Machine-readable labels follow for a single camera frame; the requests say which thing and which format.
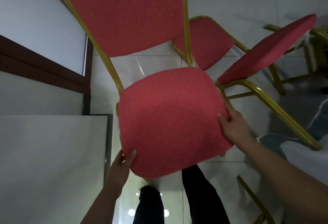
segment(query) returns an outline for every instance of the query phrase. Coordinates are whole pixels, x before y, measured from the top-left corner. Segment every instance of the hand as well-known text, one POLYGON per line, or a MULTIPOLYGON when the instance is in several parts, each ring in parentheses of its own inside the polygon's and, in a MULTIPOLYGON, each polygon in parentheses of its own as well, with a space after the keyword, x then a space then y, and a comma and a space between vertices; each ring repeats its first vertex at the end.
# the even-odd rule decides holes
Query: hand
POLYGON ((128 180, 131 164, 137 154, 136 150, 130 152, 127 158, 124 157, 123 151, 117 154, 111 168, 109 169, 107 185, 114 193, 115 197, 120 197, 123 186, 128 180))
POLYGON ((236 111, 227 101, 224 101, 224 105, 230 115, 231 120, 226 120, 226 118, 221 114, 218 114, 217 117, 221 123, 225 136, 237 147, 239 147, 240 143, 245 140, 249 140, 248 137, 251 137, 250 129, 240 112, 236 111))

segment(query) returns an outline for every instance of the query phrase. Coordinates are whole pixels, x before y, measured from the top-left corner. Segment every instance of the red upholstered cushion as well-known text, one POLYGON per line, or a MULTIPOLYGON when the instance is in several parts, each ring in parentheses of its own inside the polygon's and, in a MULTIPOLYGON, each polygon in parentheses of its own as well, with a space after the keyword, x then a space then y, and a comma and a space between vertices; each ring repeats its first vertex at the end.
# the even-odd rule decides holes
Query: red upholstered cushion
POLYGON ((270 66, 309 31, 316 21, 315 14, 308 15, 274 32, 236 61, 219 77, 218 82, 225 84, 270 66))
POLYGON ((182 0, 70 0, 107 56, 123 56, 183 33, 182 0))
POLYGON ((223 98, 198 68, 165 70, 126 88, 119 102, 124 154, 137 155, 131 170, 157 178, 215 157, 232 147, 217 114, 227 117, 223 98))
MULTIPOLYGON (((208 69, 220 60, 231 47, 234 40, 209 18, 196 19, 189 23, 191 51, 196 64, 201 69, 208 69)), ((184 34, 174 40, 175 46, 186 53, 184 34)))

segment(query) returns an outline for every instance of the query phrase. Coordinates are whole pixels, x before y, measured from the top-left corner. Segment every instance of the brown door frame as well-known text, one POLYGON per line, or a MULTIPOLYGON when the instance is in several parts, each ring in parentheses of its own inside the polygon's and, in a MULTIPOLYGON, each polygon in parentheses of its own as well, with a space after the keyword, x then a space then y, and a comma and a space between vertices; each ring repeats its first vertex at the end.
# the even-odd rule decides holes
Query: brown door frame
POLYGON ((0 71, 91 96, 93 45, 88 39, 85 72, 80 75, 0 35, 0 71))

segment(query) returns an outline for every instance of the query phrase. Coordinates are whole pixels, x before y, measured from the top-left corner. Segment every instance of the finger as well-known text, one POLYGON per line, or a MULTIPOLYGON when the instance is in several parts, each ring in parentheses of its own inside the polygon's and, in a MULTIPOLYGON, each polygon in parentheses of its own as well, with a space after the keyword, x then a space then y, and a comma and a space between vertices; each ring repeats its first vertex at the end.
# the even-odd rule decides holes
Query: finger
POLYGON ((229 115, 232 118, 238 114, 238 112, 232 107, 232 105, 227 100, 224 100, 224 106, 226 107, 229 115))
POLYGON ((222 114, 218 114, 217 118, 219 119, 219 122, 223 126, 228 123, 227 119, 222 114))
POLYGON ((121 162, 121 159, 122 159, 122 156, 123 156, 123 150, 121 149, 121 150, 118 152, 118 154, 117 154, 117 156, 116 156, 116 158, 115 158, 113 164, 118 164, 118 163, 120 163, 120 162, 121 162))
POLYGON ((130 154, 127 156, 127 158, 125 159, 125 162, 123 163, 124 167, 125 168, 130 168, 131 167, 131 164, 135 158, 137 154, 137 151, 136 150, 133 150, 132 152, 130 152, 130 154))

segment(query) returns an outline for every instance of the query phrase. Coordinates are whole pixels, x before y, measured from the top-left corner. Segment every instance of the white panel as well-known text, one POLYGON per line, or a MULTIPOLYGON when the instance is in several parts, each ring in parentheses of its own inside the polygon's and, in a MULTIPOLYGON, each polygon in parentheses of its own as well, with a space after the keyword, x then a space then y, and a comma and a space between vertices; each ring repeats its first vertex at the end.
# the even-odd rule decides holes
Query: white panel
POLYGON ((103 187, 107 116, 0 116, 0 223, 79 224, 103 187))
POLYGON ((0 71, 0 114, 82 115, 83 94, 0 71))
POLYGON ((0 0, 0 35, 79 74, 85 32, 59 0, 0 0))

